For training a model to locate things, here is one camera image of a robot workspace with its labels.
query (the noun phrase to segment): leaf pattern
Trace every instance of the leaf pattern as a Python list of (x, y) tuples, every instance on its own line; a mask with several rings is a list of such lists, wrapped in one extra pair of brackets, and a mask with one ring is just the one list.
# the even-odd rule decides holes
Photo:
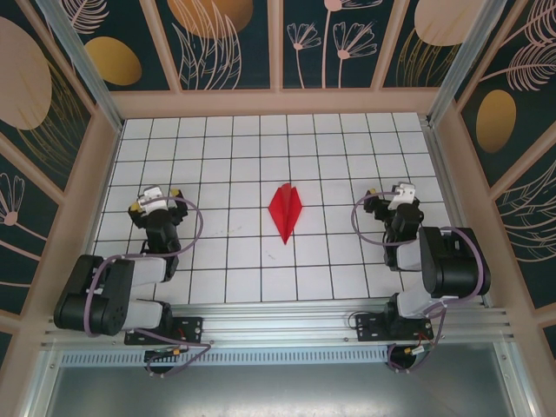
[(106, 0), (62, 0), (71, 26), (77, 33), (92, 35), (109, 11)]

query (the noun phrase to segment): black mounting plate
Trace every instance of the black mounting plate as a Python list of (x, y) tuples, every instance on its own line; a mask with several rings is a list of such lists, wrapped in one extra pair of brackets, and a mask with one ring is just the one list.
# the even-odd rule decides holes
[(429, 319), (398, 318), (396, 332), (388, 329), (384, 313), (365, 313), (355, 316), (358, 341), (417, 341), (419, 333), (429, 340), (434, 338)]
[[(202, 317), (174, 317), (171, 332), (164, 332), (160, 328), (149, 331), (169, 339), (199, 343), (202, 335)], [(123, 343), (127, 346), (171, 345), (158, 339), (140, 333), (126, 333)]]

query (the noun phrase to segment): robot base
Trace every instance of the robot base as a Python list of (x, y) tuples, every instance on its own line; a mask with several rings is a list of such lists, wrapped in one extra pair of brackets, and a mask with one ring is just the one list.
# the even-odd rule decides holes
[(406, 319), (401, 317), (394, 295), (382, 313), (365, 313), (355, 316), (358, 341), (417, 341), (422, 334), (434, 338), (429, 319)]

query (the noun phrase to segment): line art flower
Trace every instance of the line art flower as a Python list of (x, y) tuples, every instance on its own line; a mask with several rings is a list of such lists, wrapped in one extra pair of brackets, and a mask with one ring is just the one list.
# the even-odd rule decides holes
[(318, 33), (314, 28), (314, 23), (306, 24), (302, 23), (299, 25), (299, 29), (295, 23), (291, 23), (287, 27), (289, 40), (295, 49), (295, 58), (297, 60), (297, 73), (299, 74), (299, 81), (301, 83), (301, 88), (305, 88), (303, 83), (303, 77), (301, 76), (301, 66), (299, 64), (299, 51), (308, 50), (309, 48), (314, 48), (315, 46), (321, 45), (321, 39), (317, 37)]

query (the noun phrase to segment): dark teal wallpaper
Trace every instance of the dark teal wallpaper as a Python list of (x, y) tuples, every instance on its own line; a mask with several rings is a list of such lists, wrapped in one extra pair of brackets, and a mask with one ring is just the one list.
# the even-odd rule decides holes
[(556, 145), (496, 201), (535, 308), (556, 302)]
[(58, 206), (0, 156), (0, 309), (20, 314)]
[(494, 185), (554, 123), (556, 4), (527, 4), (461, 111)]
[(482, 0), (410, 0), (383, 87), (439, 87)]
[(14, 0), (0, 40), (0, 133), (64, 190), (90, 114)]
[(183, 89), (270, 88), (267, 0), (156, 0), (156, 7)]
[(3, 359), (6, 357), (10, 342), (11, 334), (0, 332), (0, 369), (2, 369)]
[(393, 3), (285, 0), (284, 88), (370, 87)]

